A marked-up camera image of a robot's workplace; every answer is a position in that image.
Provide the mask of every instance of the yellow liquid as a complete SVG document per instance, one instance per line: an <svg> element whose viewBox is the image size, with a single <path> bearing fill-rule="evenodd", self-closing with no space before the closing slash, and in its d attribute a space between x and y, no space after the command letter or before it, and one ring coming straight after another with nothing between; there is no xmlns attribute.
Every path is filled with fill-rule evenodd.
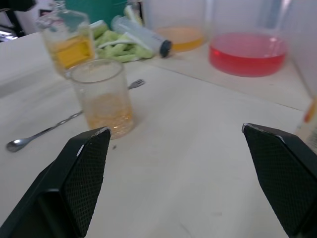
<svg viewBox="0 0 317 238"><path fill-rule="evenodd" d="M59 73L95 57L89 37L76 36L64 42L50 45L50 54Z"/></svg>
<svg viewBox="0 0 317 238"><path fill-rule="evenodd" d="M194 27L162 27L155 30L173 42L173 50L190 51L204 42L203 33Z"/></svg>
<svg viewBox="0 0 317 238"><path fill-rule="evenodd" d="M116 139L127 134L133 127L132 108L130 103L114 94L105 94L89 101L84 109L91 129L108 126L111 138Z"/></svg>

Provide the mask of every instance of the white tabletop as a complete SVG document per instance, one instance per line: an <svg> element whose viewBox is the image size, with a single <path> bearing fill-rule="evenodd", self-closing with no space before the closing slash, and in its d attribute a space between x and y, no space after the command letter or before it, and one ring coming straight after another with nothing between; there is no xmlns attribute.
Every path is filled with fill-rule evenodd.
<svg viewBox="0 0 317 238"><path fill-rule="evenodd" d="M11 78L0 78L0 224L67 140L88 130L81 115L15 154L4 149L80 110L69 82L41 57L19 73L12 61L3 68ZM126 69L128 82L147 83L130 91L136 126L110 143L87 237L286 238L241 127L294 132L303 112L141 62Z"/></svg>

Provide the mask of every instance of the orange liquid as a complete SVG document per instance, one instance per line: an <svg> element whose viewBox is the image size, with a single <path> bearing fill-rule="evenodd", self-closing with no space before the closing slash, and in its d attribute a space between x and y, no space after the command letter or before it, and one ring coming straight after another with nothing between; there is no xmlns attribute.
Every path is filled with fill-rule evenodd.
<svg viewBox="0 0 317 238"><path fill-rule="evenodd" d="M242 76L263 77L281 69L286 42L258 33L232 32L216 36L210 45L210 62L220 71Z"/></svg>
<svg viewBox="0 0 317 238"><path fill-rule="evenodd" d="M86 103L84 108L91 129L107 126L111 129L111 138L119 138L133 127L130 103L114 94L105 94Z"/></svg>
<svg viewBox="0 0 317 238"><path fill-rule="evenodd" d="M76 36L64 42L58 42L51 46L51 57L58 71L70 69L95 57L95 51L89 37Z"/></svg>
<svg viewBox="0 0 317 238"><path fill-rule="evenodd" d="M155 31L173 42L172 49L177 52L193 50L204 42L203 33L194 27L162 27Z"/></svg>

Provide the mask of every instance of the spoon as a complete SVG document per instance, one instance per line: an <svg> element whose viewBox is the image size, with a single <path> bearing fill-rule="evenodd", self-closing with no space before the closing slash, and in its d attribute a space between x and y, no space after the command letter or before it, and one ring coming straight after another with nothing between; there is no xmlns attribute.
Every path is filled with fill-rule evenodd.
<svg viewBox="0 0 317 238"><path fill-rule="evenodd" d="M145 81L142 79L139 79L137 81L134 81L133 83L130 84L130 86L128 87L128 89L133 89L133 88L138 88L140 86L142 86L143 84L145 84ZM40 133L37 133L31 137L28 138L24 138L24 139L18 139L18 140L14 140L11 141L9 143L7 143L6 145L6 149L12 153L17 152L21 149L23 149L28 143L30 143L32 140L40 137L41 135L44 135L46 133L48 133L51 130L54 130L56 127L59 127L60 125L65 124L66 122L72 120L73 118L78 117L79 115L81 115L83 113L83 111L80 111L74 115L71 115L69 118L60 121L59 123L57 123L56 125L47 128L46 130L41 131Z"/></svg>

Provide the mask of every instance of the glass beaker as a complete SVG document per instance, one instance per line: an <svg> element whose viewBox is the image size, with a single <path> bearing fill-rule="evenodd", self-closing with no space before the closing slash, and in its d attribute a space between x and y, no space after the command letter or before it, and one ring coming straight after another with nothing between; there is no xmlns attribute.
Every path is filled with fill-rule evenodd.
<svg viewBox="0 0 317 238"><path fill-rule="evenodd" d="M73 67L70 79L91 129L107 126L112 139L132 129L132 107L123 64L108 59L88 61Z"/></svg>
<svg viewBox="0 0 317 238"><path fill-rule="evenodd" d="M88 16L65 8L64 1L54 1L53 11L36 20L46 48L58 73L95 58Z"/></svg>
<svg viewBox="0 0 317 238"><path fill-rule="evenodd" d="M206 0L145 0L145 26L173 43L177 52L204 42Z"/></svg>
<svg viewBox="0 0 317 238"><path fill-rule="evenodd" d="M281 69L288 46L283 23L292 0L216 0L210 62L220 71L262 77Z"/></svg>

